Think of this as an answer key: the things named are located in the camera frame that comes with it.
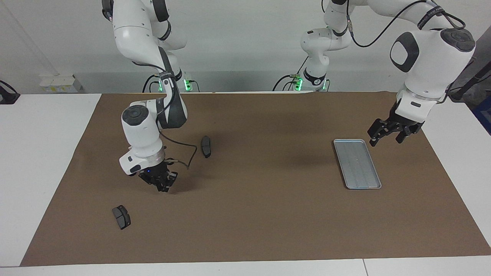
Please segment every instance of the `rectangular tray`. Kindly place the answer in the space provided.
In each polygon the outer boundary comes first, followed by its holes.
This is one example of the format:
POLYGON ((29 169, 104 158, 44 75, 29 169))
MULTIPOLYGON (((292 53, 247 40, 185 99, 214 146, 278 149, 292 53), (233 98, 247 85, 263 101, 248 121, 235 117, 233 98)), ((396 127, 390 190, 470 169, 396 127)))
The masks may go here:
POLYGON ((334 148, 348 189, 380 189, 379 175, 362 139, 336 139, 334 148))

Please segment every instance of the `blue object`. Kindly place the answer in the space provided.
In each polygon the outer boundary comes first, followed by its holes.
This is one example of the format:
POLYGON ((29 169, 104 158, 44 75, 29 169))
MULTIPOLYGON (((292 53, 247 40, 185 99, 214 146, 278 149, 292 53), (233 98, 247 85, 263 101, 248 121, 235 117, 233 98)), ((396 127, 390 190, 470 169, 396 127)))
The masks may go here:
POLYGON ((485 99, 480 105, 472 110, 474 116, 479 120, 481 125, 491 135, 491 97, 485 99))

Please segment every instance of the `white robotic arm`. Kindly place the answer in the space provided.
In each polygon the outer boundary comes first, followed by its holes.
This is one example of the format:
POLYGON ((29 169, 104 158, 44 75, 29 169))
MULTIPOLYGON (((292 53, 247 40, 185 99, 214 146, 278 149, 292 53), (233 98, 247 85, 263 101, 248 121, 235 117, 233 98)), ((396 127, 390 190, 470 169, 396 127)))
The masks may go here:
POLYGON ((326 51, 343 49, 352 40, 359 45, 350 20, 357 5, 368 5, 379 15, 405 19, 419 28, 403 33, 392 46, 392 63, 407 73, 407 78, 389 118, 377 119, 368 131, 372 146, 392 132, 400 132, 396 140, 402 143, 420 130, 431 108, 465 68, 475 41, 469 31, 456 28, 448 19, 451 15, 432 0, 331 0, 324 16, 327 28, 302 36, 302 48, 309 56, 302 73, 306 89, 322 86, 329 65, 326 51))
POLYGON ((113 23, 118 50, 138 66, 155 68, 167 94, 131 103, 124 110, 121 123, 131 147, 119 162, 126 174, 138 173, 148 184, 167 192, 177 173, 167 169, 159 128, 180 128, 188 111, 177 87, 182 71, 166 50, 183 48, 186 38, 172 31, 165 0, 103 0, 102 4, 104 16, 113 23))

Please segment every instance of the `white table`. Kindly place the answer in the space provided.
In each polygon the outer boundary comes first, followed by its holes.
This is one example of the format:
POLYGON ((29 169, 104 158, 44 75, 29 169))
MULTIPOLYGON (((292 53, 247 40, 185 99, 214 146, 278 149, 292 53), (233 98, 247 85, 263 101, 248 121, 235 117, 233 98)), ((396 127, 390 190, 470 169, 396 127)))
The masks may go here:
MULTIPOLYGON (((491 256, 19 268, 99 98, 23 95, 0 106, 0 275, 491 275, 491 256)), ((491 137, 451 101, 432 110, 423 131, 490 244, 491 137)))

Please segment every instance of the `silver tray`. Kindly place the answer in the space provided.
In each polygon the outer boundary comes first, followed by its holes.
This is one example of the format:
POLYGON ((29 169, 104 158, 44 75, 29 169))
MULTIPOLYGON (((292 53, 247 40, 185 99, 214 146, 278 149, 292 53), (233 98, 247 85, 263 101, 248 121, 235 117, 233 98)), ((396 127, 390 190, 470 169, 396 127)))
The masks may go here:
POLYGON ((380 189, 379 175, 362 139, 336 139, 334 148, 348 189, 380 189))

